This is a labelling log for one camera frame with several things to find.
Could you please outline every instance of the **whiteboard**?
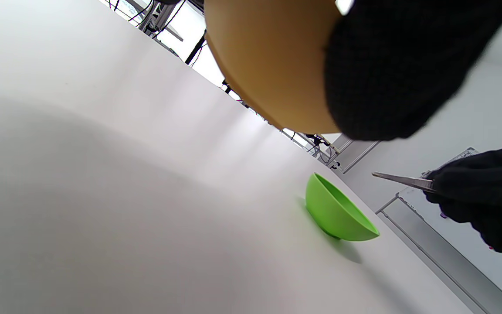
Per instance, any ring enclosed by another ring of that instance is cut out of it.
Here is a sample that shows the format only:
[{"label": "whiteboard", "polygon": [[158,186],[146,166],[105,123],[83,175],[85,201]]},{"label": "whiteboard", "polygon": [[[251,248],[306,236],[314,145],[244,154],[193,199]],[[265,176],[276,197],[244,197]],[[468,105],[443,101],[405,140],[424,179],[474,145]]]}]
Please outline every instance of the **whiteboard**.
[{"label": "whiteboard", "polygon": [[[470,148],[453,160],[476,153]],[[406,188],[398,192],[397,197],[502,290],[502,253],[490,249],[470,223],[441,217],[439,205],[429,203],[418,189]]]}]

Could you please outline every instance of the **bowl rim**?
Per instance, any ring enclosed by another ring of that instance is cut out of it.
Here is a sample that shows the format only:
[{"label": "bowl rim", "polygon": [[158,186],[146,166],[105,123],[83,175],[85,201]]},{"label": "bowl rim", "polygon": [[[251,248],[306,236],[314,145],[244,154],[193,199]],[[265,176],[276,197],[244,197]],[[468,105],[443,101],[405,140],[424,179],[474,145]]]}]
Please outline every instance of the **bowl rim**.
[{"label": "bowl rim", "polygon": [[362,223],[361,221],[357,220],[354,217],[354,215],[351,215],[350,213],[348,213],[350,215],[350,217],[352,219],[354,219],[354,221],[356,221],[357,223],[359,223],[361,226],[365,227],[367,230],[369,230],[373,234],[378,235],[378,236],[380,235],[379,229],[377,229],[377,227],[371,222],[371,219],[369,219],[367,216],[365,216],[365,214],[361,211],[361,209],[359,209],[357,207],[357,205],[353,201],[350,200],[349,197],[347,197],[344,193],[342,193],[342,191],[338,187],[336,187],[331,181],[327,180],[325,177],[323,177],[319,173],[314,172],[313,176],[315,177],[315,179],[317,181],[319,181],[319,183],[321,183],[322,187],[329,193],[329,195],[334,199],[334,201],[336,201],[336,203],[338,205],[340,205],[340,207],[342,208],[343,211],[347,212],[347,210],[344,208],[344,206],[338,201],[338,199],[336,199],[336,197],[329,191],[329,189],[327,189],[327,187],[324,185],[324,183],[321,181],[320,178],[322,178],[324,181],[326,181],[327,183],[329,183],[330,185],[332,185],[332,187],[334,187],[340,194],[342,194],[343,197],[345,197],[348,201],[350,201],[350,203],[352,203],[354,205],[354,207],[357,210],[357,212],[368,221],[369,226],[366,226],[364,223]]}]

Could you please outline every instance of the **black sleeve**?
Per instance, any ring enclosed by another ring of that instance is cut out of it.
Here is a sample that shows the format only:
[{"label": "black sleeve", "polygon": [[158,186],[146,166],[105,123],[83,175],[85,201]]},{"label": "black sleeve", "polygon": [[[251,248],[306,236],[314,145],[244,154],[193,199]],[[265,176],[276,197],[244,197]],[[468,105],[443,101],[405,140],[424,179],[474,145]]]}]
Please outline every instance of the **black sleeve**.
[{"label": "black sleeve", "polygon": [[502,25],[502,0],[356,0],[333,30],[327,105],[357,140],[410,137],[462,85]]}]

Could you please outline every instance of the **white wall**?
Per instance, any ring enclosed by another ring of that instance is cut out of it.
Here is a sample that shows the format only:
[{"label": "white wall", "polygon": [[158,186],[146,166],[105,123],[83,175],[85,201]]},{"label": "white wall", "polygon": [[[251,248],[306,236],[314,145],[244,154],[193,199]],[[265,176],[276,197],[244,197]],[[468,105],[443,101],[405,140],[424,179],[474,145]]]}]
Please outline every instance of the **white wall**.
[{"label": "white wall", "polygon": [[379,144],[342,180],[376,210],[402,185],[371,176],[372,171],[418,177],[467,147],[502,148],[502,66],[481,62],[460,93],[407,140]]}]

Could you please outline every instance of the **black glove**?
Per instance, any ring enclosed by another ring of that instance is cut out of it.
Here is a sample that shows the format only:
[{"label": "black glove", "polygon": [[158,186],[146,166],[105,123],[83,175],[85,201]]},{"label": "black glove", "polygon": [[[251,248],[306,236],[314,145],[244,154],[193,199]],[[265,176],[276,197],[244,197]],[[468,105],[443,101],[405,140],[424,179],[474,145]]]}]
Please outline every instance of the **black glove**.
[{"label": "black glove", "polygon": [[455,160],[433,171],[437,193],[427,200],[456,222],[469,222],[495,251],[502,252],[502,149]]}]

